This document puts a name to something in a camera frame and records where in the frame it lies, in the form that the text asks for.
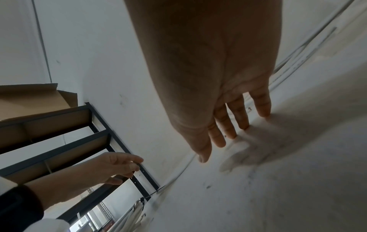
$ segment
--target sleeve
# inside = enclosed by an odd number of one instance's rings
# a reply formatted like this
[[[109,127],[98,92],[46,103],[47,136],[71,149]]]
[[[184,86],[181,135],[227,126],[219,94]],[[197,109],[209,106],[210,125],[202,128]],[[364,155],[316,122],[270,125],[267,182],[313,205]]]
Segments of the sleeve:
[[[43,218],[43,207],[32,190],[25,185],[0,177],[0,225],[4,231],[34,232],[68,231],[69,224],[62,220]]]

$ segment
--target human hand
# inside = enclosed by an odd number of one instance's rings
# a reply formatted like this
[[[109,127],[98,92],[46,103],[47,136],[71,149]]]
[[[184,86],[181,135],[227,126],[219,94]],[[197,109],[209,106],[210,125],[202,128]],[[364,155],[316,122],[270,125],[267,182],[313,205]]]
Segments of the human hand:
[[[108,152],[50,175],[33,180],[26,185],[39,197],[44,210],[72,199],[88,188],[100,183],[120,185],[123,180],[114,175],[131,178],[139,171],[137,163],[144,160],[132,154]]]
[[[243,93],[267,117],[281,35],[281,0],[125,0],[173,127],[206,162],[211,140],[249,126]]]

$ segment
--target black metal frame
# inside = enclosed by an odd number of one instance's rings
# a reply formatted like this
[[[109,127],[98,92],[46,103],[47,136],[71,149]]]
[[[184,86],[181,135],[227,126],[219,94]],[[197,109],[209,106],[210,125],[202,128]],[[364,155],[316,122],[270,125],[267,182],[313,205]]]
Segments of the black metal frame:
[[[53,117],[53,116],[59,116],[59,115],[63,115],[63,114],[68,114],[68,113],[74,113],[76,111],[80,111],[80,110],[88,110],[89,111],[89,118],[88,118],[88,123],[83,123],[80,124],[78,126],[75,127],[71,127],[62,131],[57,131],[45,136],[42,136],[41,138],[37,138],[37,139],[29,139],[26,142],[21,142],[18,144],[13,144],[11,146],[7,146],[4,148],[0,149],[0,155],[2,153],[5,152],[9,152],[21,147],[25,147],[28,145],[31,145],[33,143],[39,142],[39,141],[43,141],[43,140],[47,140],[49,138],[58,136],[58,135],[62,135],[64,133],[67,132],[71,132],[73,130],[77,130],[77,129],[81,129],[84,127],[89,126],[89,128],[93,131],[93,135],[82,138],[80,140],[77,140],[75,142],[72,142],[70,144],[66,144],[64,146],[61,146],[59,148],[53,149],[51,151],[48,151],[46,153],[40,154],[38,156],[32,157],[30,159],[27,159],[25,161],[19,162],[17,164],[11,165],[9,167],[3,168],[0,170],[0,175],[3,177],[6,177],[7,175],[11,175],[15,172],[21,171],[27,167],[30,167],[34,164],[40,163],[40,162],[44,162],[45,160],[52,158],[54,156],[60,155],[61,153],[65,152],[65,151],[69,151],[73,148],[76,148],[80,145],[86,144],[88,142],[91,142],[97,138],[100,138],[102,136],[108,136],[107,139],[107,143],[101,147],[98,147],[90,152],[87,152],[86,154],[83,154],[82,156],[69,161],[65,164],[62,164],[60,167],[57,167],[56,169],[52,170],[53,172],[61,170],[63,168],[69,167],[71,165],[74,165],[82,160],[84,160],[85,158],[88,158],[89,156],[96,154],[97,152],[100,152],[103,149],[107,149],[109,152],[115,152],[115,150],[111,147],[110,145],[110,140],[111,138],[113,138],[117,144],[124,150],[124,152],[126,153],[130,153],[131,152],[128,150],[128,148],[124,145],[124,143],[121,141],[121,139],[116,135],[116,133],[109,127],[109,125],[103,120],[103,118],[100,116],[100,114],[95,110],[95,108],[88,102],[86,102],[86,105],[84,106],[79,106],[79,107],[74,107],[74,108],[70,108],[70,109],[66,109],[66,110],[59,110],[59,111],[55,111],[55,112],[50,112],[50,113],[45,113],[45,114],[41,114],[41,115],[35,115],[35,116],[30,116],[30,117],[25,117],[25,118],[20,118],[20,119],[16,119],[16,120],[11,120],[11,121],[5,121],[5,122],[0,122],[0,129],[4,128],[4,127],[8,127],[8,126],[14,126],[14,125],[22,125],[23,123],[26,122],[30,122],[30,121],[34,121],[34,120],[40,120],[43,118],[49,118],[49,117]],[[105,127],[105,130],[103,131],[99,131],[95,125],[93,124],[93,116],[95,116],[100,123]],[[149,173],[145,170],[145,168],[140,165],[140,171],[143,173],[143,175],[146,177],[146,179],[148,180],[148,182],[153,186],[153,188],[155,190],[159,189],[159,185],[154,181],[154,179],[149,175]],[[126,177],[122,177],[122,176],[117,176],[118,178],[121,178],[122,180],[126,181],[128,180],[128,178]],[[134,185],[136,186],[136,188],[139,190],[139,192],[143,195],[143,197],[146,198],[146,200],[148,201],[151,197],[149,196],[149,193],[144,189],[144,187],[141,185],[141,183],[137,180],[136,177],[132,177],[130,178],[131,181],[134,183]],[[67,222],[74,223],[75,221],[78,220],[77,218],[77,214],[79,213],[80,216],[85,215],[87,212],[89,212],[91,209],[93,209],[95,206],[97,206],[103,199],[105,199],[108,195],[110,195],[114,190],[116,190],[118,188],[118,186],[116,185],[108,185],[108,184],[104,184],[103,186],[99,187],[98,189],[96,189],[94,192],[90,193],[87,197],[83,198],[80,202],[78,202],[76,205],[74,205],[71,209],[67,210],[65,213],[63,213],[58,219],[63,219]]]

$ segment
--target brown box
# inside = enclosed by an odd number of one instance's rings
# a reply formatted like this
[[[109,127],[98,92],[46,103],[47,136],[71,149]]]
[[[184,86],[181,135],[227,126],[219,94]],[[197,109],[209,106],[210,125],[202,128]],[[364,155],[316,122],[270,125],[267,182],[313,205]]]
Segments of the brown box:
[[[0,86],[0,121],[77,106],[77,94],[57,90],[57,83]]]

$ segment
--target black wristband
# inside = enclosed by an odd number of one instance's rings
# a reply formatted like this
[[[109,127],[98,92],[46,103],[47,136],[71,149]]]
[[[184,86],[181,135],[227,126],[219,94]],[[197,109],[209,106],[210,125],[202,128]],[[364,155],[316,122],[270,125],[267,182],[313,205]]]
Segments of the black wristband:
[[[0,226],[3,231],[24,231],[43,218],[43,207],[37,195],[19,185],[0,196]]]

